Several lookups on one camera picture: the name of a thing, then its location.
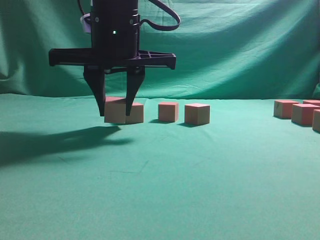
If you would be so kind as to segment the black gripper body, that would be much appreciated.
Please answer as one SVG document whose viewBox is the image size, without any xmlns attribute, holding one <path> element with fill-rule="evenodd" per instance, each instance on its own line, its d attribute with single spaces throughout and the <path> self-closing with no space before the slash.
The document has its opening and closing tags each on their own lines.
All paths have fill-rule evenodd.
<svg viewBox="0 0 320 240">
<path fill-rule="evenodd" d="M 140 26 L 151 21 L 137 13 L 90 13 L 90 48 L 53 48 L 49 65 L 176 68 L 176 55 L 140 49 Z"/>
</svg>

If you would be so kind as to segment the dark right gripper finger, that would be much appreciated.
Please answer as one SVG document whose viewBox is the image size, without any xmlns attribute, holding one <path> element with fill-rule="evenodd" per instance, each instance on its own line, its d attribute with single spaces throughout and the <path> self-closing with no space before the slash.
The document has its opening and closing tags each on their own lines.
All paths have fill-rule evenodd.
<svg viewBox="0 0 320 240">
<path fill-rule="evenodd" d="M 134 99 L 145 79 L 145 67 L 144 66 L 129 67 L 126 73 L 127 73 L 127 76 L 126 76 L 125 115 L 130 116 Z"/>
</svg>

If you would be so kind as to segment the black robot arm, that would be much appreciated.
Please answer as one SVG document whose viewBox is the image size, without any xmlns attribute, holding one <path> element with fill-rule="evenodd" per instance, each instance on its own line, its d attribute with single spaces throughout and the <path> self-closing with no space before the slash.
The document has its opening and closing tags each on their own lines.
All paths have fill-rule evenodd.
<svg viewBox="0 0 320 240">
<path fill-rule="evenodd" d="M 84 31 L 91 36 L 90 48 L 53 48 L 48 52 L 50 66 L 82 66 L 100 116 L 105 116 L 105 75 L 126 73 L 125 114 L 129 116 L 136 94 L 145 79 L 145 69 L 176 68 L 176 55 L 140 49 L 140 28 L 147 23 L 158 31 L 176 30 L 179 15 L 159 0 L 154 5 L 176 20 L 175 25 L 158 25 L 141 19 L 136 0 L 93 0 L 90 13 L 81 17 Z"/>
</svg>

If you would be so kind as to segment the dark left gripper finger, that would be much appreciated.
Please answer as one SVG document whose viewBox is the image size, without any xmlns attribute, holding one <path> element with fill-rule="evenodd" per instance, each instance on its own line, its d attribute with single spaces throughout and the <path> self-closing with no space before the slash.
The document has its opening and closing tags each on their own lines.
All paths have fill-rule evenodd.
<svg viewBox="0 0 320 240">
<path fill-rule="evenodd" d="M 99 115 L 104 117 L 106 101 L 105 71 L 100 66 L 85 65 L 83 77 L 95 97 Z"/>
</svg>

